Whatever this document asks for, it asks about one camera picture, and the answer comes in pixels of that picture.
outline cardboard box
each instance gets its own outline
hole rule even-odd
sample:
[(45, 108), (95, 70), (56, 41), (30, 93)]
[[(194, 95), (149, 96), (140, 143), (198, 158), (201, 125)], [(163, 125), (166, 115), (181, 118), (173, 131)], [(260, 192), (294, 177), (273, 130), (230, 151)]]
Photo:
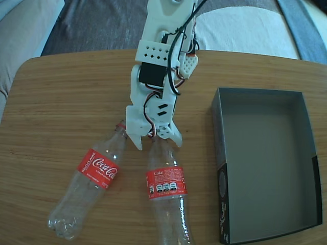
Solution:
[(318, 161), (301, 92), (219, 88), (213, 118), (222, 244), (322, 224)]

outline wood grain surface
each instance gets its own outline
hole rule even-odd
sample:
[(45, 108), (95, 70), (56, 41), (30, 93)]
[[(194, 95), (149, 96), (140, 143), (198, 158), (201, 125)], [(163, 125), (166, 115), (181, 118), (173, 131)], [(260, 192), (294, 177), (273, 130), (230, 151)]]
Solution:
[[(199, 52), (174, 117), (197, 245), (218, 244), (218, 191), (211, 102), (221, 87), (302, 91), (313, 127), (326, 219), (327, 67), (276, 57)], [(18, 71), (0, 126), (0, 244), (158, 244), (147, 198), (150, 141), (128, 141), (121, 172), (90, 212), (80, 237), (57, 238), (46, 224), (92, 144), (125, 117), (135, 50), (35, 58)], [(322, 225), (260, 244), (327, 244)]]

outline white cushion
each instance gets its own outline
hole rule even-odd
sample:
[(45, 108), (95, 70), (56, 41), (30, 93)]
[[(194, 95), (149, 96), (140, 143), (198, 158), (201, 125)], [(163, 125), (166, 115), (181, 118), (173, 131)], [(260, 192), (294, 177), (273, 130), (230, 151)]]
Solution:
[(298, 59), (284, 18), (255, 7), (230, 7), (200, 15), (196, 37), (201, 49)]
[(13, 8), (20, 4), (22, 0), (0, 0), (0, 20), (8, 14)]

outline plastic bottle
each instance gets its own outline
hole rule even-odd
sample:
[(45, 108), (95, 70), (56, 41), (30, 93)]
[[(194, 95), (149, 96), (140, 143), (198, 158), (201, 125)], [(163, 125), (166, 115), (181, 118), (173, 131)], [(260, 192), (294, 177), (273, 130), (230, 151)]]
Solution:
[(122, 121), (112, 135), (98, 141), (85, 155), (65, 196), (50, 213), (48, 227), (55, 230), (57, 236), (67, 240), (78, 236), (88, 211), (119, 170), (126, 138), (125, 122)]
[(159, 229), (160, 245), (194, 245), (188, 222), (188, 192), (183, 169), (169, 143), (155, 136), (147, 184)]

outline red label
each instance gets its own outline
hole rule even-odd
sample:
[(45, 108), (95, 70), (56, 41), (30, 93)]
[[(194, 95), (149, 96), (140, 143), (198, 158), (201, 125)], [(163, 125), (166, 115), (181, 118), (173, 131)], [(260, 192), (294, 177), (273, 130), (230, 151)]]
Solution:
[(108, 188), (119, 167), (99, 152), (90, 149), (78, 165), (77, 170), (96, 184)]
[(187, 194), (182, 167), (166, 167), (147, 172), (149, 199)]

